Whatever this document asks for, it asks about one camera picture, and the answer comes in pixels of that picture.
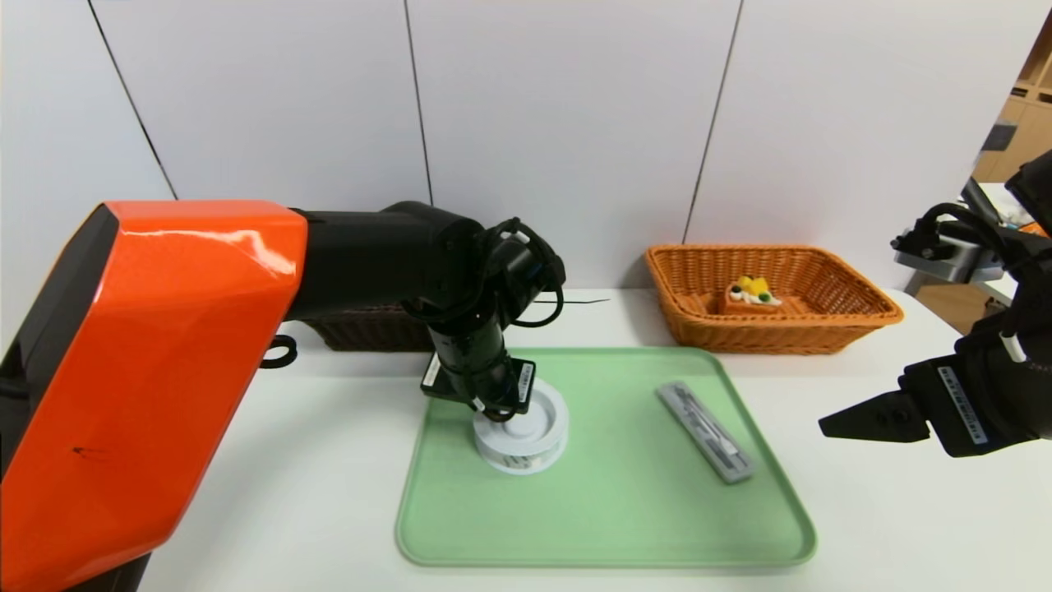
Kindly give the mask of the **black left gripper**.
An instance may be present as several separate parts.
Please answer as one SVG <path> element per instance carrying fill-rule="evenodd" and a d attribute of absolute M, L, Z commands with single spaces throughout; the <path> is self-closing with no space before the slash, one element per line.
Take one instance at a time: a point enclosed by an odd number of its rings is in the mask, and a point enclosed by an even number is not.
<path fill-rule="evenodd" d="M 431 362 L 424 395 L 458 402 L 482 414 L 526 414 L 537 377 L 533 361 L 512 358 L 500 325 L 427 325 Z"/>

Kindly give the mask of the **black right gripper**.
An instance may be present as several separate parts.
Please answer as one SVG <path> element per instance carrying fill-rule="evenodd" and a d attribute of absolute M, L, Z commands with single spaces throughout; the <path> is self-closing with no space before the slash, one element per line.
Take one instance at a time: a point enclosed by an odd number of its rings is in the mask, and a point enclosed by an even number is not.
<path fill-rule="evenodd" d="M 1049 441 L 1050 363 L 1017 361 L 1018 352 L 999 336 L 962 336 L 951 354 L 906 366 L 902 391 L 820 419 L 820 431 L 830 438 L 913 443 L 930 438 L 930 423 L 954 458 Z"/>

